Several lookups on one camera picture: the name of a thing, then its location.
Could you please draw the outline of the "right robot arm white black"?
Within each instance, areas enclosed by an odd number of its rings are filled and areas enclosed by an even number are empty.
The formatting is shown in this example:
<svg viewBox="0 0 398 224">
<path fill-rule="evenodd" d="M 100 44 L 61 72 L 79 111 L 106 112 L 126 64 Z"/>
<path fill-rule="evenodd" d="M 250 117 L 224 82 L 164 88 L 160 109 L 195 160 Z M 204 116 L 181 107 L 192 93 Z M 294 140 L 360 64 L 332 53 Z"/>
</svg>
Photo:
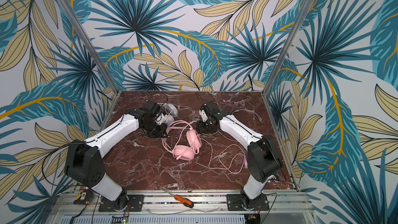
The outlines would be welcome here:
<svg viewBox="0 0 398 224">
<path fill-rule="evenodd" d="M 201 106 L 201 120 L 197 132 L 210 134 L 227 133 L 247 150 L 249 179 L 240 191 L 239 203 L 244 209 L 260 206 L 265 200 L 262 194 L 267 182 L 283 167 L 279 149 L 272 135 L 263 135 L 240 122 L 234 115 L 222 111 L 213 101 Z"/>
</svg>

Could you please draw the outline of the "aluminium frame post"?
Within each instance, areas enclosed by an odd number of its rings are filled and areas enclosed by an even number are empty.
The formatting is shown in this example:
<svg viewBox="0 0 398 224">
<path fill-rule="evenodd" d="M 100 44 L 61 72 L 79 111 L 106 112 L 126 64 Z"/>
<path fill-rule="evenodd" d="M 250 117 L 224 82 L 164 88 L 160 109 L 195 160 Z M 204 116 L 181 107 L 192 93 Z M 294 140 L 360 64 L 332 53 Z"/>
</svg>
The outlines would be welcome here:
<svg viewBox="0 0 398 224">
<path fill-rule="evenodd" d="M 291 44 L 292 44 L 296 34 L 299 32 L 307 14 L 309 13 L 313 2 L 314 2 L 314 0 L 303 0 L 303 6 L 297 12 L 295 21 L 292 23 L 291 29 L 288 33 L 288 36 L 284 42 L 284 45 L 278 55 L 276 62 L 274 63 L 273 69 L 268 77 L 267 83 L 265 84 L 265 87 L 262 92 L 262 95 L 264 97 L 267 97 L 268 93 L 270 92 L 271 87 L 273 85 L 273 81 L 277 77 L 278 71 L 280 70 L 280 68 L 284 62 L 284 59 L 288 53 L 288 50 L 291 47 Z"/>
<path fill-rule="evenodd" d="M 80 20 L 78 19 L 75 11 L 73 10 L 73 7 L 70 5 L 70 3 L 67 0 L 56 0 L 56 1 L 60 5 L 61 9 L 64 11 L 66 17 L 69 19 L 72 27 L 75 29 L 76 34 L 79 36 L 81 42 L 86 47 L 89 55 L 93 59 L 98 70 L 104 76 L 106 83 L 111 88 L 111 90 L 114 94 L 118 94 L 119 93 L 118 87 L 115 85 L 114 80 L 111 78 L 108 71 L 106 70 L 104 63 L 102 62 L 100 56 L 98 55 L 97 50 L 95 49 L 94 45 L 92 44 L 87 32 L 85 31 L 83 25 L 81 24 Z"/>
</svg>

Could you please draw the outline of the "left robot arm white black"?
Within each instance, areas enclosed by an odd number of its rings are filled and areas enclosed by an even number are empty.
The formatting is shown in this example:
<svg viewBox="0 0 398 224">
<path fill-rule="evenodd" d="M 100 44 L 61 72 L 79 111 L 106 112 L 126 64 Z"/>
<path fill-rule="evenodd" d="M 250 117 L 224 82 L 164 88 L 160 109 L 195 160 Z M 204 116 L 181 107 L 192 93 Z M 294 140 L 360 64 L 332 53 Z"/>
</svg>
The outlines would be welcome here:
<svg viewBox="0 0 398 224">
<path fill-rule="evenodd" d="M 142 108 L 126 111 L 117 121 L 98 134 L 69 144 L 64 173 L 93 190 L 116 211 L 129 206 L 126 190 L 114 182 L 105 171 L 103 159 L 111 149 L 129 134 L 142 130 L 149 138 L 165 138 L 168 124 L 174 117 L 158 103 L 148 101 Z"/>
</svg>

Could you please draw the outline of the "aluminium front rail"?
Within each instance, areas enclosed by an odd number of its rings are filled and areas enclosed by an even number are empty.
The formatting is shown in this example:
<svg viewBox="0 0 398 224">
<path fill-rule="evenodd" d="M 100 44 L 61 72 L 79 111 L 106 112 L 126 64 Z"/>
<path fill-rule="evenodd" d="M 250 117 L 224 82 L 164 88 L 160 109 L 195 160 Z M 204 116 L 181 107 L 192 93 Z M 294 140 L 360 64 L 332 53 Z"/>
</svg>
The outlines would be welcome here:
<svg viewBox="0 0 398 224">
<path fill-rule="evenodd" d="M 185 207 L 173 196 L 162 190 L 129 190 L 128 195 L 144 195 L 144 203 L 140 212 L 129 214 L 313 214 L 315 208 L 306 192 L 295 190 L 265 190 L 262 193 L 269 201 L 268 211 L 228 211 L 228 194 L 240 194 L 238 190 L 180 190 L 171 191 L 194 202 L 193 208 Z"/>
</svg>

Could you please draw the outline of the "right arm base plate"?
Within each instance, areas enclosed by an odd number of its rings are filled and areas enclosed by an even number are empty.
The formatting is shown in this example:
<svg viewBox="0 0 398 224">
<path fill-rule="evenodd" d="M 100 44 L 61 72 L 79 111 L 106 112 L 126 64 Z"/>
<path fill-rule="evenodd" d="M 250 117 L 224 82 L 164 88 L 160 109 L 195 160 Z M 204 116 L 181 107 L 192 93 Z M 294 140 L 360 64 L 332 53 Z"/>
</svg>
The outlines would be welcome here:
<svg viewBox="0 0 398 224">
<path fill-rule="evenodd" d="M 226 198 L 228 211 L 269 210 L 269 201 L 265 194 L 260 194 L 255 199 L 249 199 L 244 194 L 228 194 Z"/>
</svg>

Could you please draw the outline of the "orange handled screwdriver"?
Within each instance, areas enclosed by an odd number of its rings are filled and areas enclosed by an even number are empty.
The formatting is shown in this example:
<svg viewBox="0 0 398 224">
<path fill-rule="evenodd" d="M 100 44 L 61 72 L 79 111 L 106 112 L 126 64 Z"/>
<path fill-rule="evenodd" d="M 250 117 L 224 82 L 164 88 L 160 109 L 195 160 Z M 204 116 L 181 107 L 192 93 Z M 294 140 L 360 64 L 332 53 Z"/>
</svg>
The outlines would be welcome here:
<svg viewBox="0 0 398 224">
<path fill-rule="evenodd" d="M 182 197 L 181 195 L 178 194 L 174 194 L 166 189 L 161 189 L 162 191 L 164 191 L 165 193 L 173 196 L 173 198 L 178 201 L 179 203 L 183 204 L 185 207 L 188 208 L 193 208 L 194 207 L 194 202 L 192 202 L 191 200 L 189 200 L 188 198 Z"/>
</svg>

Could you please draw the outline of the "left aluminium frame post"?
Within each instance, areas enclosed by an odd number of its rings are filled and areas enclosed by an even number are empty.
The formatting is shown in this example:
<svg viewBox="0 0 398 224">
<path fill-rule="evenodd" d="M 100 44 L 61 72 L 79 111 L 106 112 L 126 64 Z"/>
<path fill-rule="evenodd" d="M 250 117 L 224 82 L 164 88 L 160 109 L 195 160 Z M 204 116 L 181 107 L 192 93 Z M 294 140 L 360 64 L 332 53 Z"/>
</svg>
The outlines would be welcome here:
<svg viewBox="0 0 398 224">
<path fill-rule="evenodd" d="M 86 47 L 89 55 L 93 59 L 98 70 L 104 76 L 106 83 L 111 88 L 111 90 L 114 94 L 118 94 L 119 93 L 118 87 L 115 85 L 114 80 L 111 78 L 108 71 L 106 70 L 104 63 L 102 62 L 100 56 L 98 55 L 97 50 L 95 49 L 94 45 L 92 44 L 87 32 L 85 31 L 83 25 L 81 24 L 80 20 L 78 19 L 75 11 L 73 10 L 73 7 L 70 5 L 70 3 L 67 0 L 56 0 L 56 1 L 60 5 L 61 9 L 64 11 L 66 17 L 69 19 L 72 27 L 75 29 L 76 34 L 79 36 L 81 42 Z"/>
</svg>

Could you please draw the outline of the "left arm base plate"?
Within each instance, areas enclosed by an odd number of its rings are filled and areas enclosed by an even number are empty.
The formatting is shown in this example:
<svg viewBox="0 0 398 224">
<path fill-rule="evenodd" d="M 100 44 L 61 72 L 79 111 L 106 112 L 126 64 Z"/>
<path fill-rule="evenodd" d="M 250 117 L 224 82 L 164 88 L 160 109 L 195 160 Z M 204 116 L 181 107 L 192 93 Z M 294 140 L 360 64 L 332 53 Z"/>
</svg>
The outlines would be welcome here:
<svg viewBox="0 0 398 224">
<path fill-rule="evenodd" d="M 122 195 L 116 201 L 101 197 L 99 212 L 140 212 L 144 203 L 144 195 Z"/>
</svg>

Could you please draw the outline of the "right aluminium frame post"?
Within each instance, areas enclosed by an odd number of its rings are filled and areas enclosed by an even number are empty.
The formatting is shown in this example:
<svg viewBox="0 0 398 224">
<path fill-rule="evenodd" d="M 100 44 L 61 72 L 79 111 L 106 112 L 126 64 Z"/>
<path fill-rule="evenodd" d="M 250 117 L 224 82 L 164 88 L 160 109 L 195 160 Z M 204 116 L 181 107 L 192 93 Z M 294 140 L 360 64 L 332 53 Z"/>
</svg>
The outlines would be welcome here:
<svg viewBox="0 0 398 224">
<path fill-rule="evenodd" d="M 278 71 L 280 70 L 280 68 L 284 62 L 284 59 L 288 53 L 288 50 L 291 47 L 291 44 L 292 44 L 296 34 L 299 32 L 307 14 L 309 13 L 313 2 L 314 2 L 314 0 L 303 0 L 303 6 L 297 12 L 295 21 L 292 23 L 291 29 L 288 33 L 288 36 L 284 42 L 284 45 L 278 55 L 276 62 L 274 63 L 273 69 L 268 77 L 267 83 L 265 84 L 265 87 L 262 92 L 262 95 L 264 97 L 267 97 L 268 93 L 270 92 L 271 87 L 273 85 L 273 81 L 277 77 Z"/>
</svg>

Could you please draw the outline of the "white headphones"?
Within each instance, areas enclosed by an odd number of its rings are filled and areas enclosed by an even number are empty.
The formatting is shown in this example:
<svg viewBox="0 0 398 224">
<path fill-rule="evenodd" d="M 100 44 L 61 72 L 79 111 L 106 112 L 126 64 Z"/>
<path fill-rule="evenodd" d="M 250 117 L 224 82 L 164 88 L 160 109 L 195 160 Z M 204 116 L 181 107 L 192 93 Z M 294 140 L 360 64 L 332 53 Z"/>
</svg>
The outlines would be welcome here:
<svg viewBox="0 0 398 224">
<path fill-rule="evenodd" d="M 155 117 L 157 124 L 170 125 L 178 117 L 178 110 L 175 105 L 171 103 L 158 103 L 160 110 Z"/>
</svg>

